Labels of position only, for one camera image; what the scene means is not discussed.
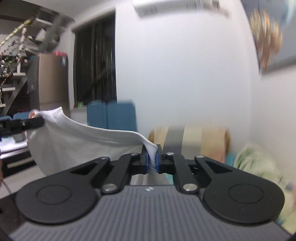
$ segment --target striped fabric cover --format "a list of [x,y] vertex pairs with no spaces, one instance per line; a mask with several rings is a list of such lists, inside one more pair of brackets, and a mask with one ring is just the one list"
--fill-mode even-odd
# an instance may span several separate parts
[[163,152],[181,154],[186,159],[204,155],[225,163],[230,135],[227,129],[200,126],[162,126],[150,132],[149,140]]

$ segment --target painting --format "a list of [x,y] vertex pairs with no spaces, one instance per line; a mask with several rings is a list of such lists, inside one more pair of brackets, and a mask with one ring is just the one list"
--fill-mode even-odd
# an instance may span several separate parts
[[296,0],[241,0],[262,73],[296,64]]

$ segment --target hanging gray cloth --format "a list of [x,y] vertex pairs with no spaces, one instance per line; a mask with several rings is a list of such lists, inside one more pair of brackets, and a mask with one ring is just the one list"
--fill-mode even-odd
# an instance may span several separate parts
[[38,81],[38,70],[39,70],[39,57],[34,56],[30,67],[28,68],[27,77],[28,77],[28,90],[27,94],[36,90],[37,81]]

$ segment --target window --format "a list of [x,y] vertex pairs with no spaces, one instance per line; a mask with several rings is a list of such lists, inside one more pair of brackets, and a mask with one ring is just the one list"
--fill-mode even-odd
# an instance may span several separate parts
[[115,14],[76,30],[75,102],[116,100]]

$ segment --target gray ribbed surface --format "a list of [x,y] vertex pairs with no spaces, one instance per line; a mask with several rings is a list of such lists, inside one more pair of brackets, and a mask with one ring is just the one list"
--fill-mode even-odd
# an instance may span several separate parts
[[16,241],[202,240],[284,241],[289,238],[276,223],[239,227],[216,219],[199,198],[181,194],[174,186],[126,186],[104,196],[82,219],[61,226],[23,224],[10,237]]

